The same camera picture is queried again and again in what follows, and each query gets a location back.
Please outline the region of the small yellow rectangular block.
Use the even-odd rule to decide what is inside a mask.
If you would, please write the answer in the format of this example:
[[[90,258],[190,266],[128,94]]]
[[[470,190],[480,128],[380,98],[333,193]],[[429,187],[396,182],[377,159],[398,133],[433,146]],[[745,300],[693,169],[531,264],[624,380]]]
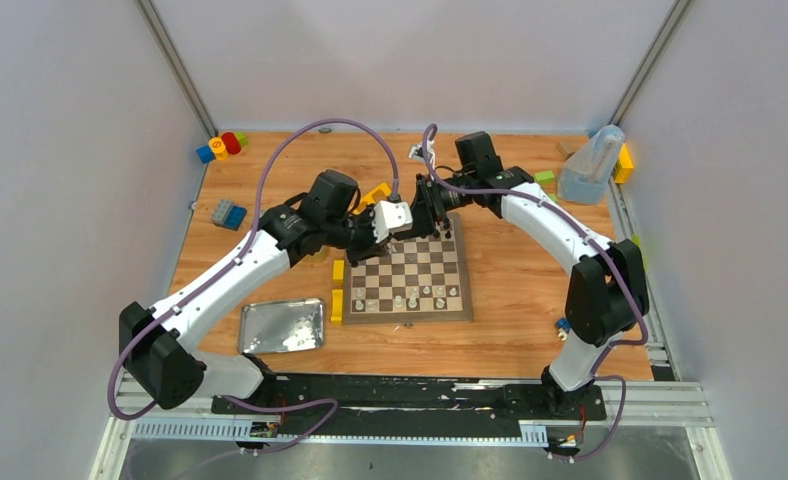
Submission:
[[[336,285],[341,285],[345,278],[345,261],[343,259],[336,259],[332,265],[332,281]]]

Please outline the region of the yellow arch block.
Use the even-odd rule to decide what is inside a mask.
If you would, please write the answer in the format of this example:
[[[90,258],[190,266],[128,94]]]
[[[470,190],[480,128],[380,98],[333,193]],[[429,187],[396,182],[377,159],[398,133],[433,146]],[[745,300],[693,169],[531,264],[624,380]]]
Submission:
[[[342,324],[344,317],[344,290],[334,289],[331,296],[330,322]]]

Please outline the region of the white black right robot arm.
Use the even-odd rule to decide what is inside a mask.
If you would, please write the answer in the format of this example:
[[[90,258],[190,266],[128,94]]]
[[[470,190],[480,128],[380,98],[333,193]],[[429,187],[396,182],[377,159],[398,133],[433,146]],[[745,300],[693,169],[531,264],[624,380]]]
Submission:
[[[432,159],[434,124],[423,132],[417,153],[431,178],[434,209],[445,212],[469,204],[490,210],[534,239],[569,277],[565,317],[570,331],[559,355],[545,369],[541,403],[554,417],[566,417],[581,403],[587,388],[625,334],[639,328],[638,344],[649,331],[650,308],[640,248],[631,240],[612,241],[586,227],[543,190],[527,171],[504,167],[484,131],[455,142],[460,168],[444,179]]]

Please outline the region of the wooden chess board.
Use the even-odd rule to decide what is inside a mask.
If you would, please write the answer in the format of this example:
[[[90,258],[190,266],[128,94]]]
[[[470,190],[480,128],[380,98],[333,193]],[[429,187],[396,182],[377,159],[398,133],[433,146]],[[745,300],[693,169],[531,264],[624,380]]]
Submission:
[[[405,241],[393,241],[388,245],[387,256],[371,258],[352,266],[345,267],[344,278],[344,317],[345,325],[366,324],[416,324],[423,322],[470,322],[474,318],[470,289],[465,242],[461,216],[449,215],[453,236],[443,240],[428,236]],[[394,298],[398,295],[410,299],[409,291],[420,288],[419,311],[395,311]],[[421,290],[431,286],[431,298],[422,298]],[[437,297],[435,289],[446,288],[445,297]],[[458,297],[449,297],[451,287],[460,289]],[[365,296],[356,298],[355,288],[364,288]],[[444,298],[445,310],[436,310],[435,301]],[[376,299],[379,308],[376,312],[363,312],[353,309],[356,300],[366,302]]]

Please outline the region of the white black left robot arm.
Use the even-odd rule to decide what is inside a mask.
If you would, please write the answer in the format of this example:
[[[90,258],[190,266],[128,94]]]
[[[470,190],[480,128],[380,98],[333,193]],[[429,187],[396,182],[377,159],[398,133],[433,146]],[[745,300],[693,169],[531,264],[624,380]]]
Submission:
[[[352,211],[357,183],[327,170],[311,189],[267,209],[220,261],[179,292],[144,307],[134,302],[119,316],[120,354],[126,371],[165,410],[196,397],[234,396],[253,413],[268,411],[276,386],[242,356],[198,351],[211,328],[256,289],[324,247],[358,261],[384,252],[412,216],[399,197]]]

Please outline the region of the yellow triangle frame block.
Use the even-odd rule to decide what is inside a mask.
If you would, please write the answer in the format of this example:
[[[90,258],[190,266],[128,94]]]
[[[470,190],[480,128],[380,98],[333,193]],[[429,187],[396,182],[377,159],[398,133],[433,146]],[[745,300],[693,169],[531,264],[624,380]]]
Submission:
[[[358,205],[353,209],[353,213],[361,214],[368,206],[387,200],[391,194],[391,187],[386,182],[380,183],[360,198]]]

